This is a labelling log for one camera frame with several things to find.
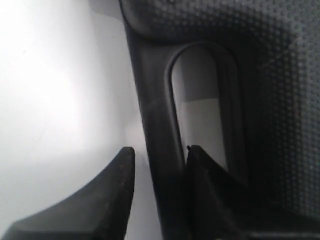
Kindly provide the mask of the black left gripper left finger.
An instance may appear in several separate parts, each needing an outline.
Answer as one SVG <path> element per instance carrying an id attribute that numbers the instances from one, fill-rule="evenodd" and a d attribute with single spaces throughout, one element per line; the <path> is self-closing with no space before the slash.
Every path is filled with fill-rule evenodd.
<path id="1" fill-rule="evenodd" d="M 135 192 L 136 154 L 124 147 L 90 183 L 60 203 L 16 221 L 5 240 L 123 240 Z"/>

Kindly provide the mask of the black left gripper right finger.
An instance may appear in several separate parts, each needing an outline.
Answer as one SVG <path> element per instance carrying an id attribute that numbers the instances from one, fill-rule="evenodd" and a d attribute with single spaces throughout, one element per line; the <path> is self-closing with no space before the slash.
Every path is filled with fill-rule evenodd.
<path id="1" fill-rule="evenodd" d="M 261 199 L 200 146 L 188 147 L 186 176 L 195 240 L 318 240 L 320 223 Z"/>

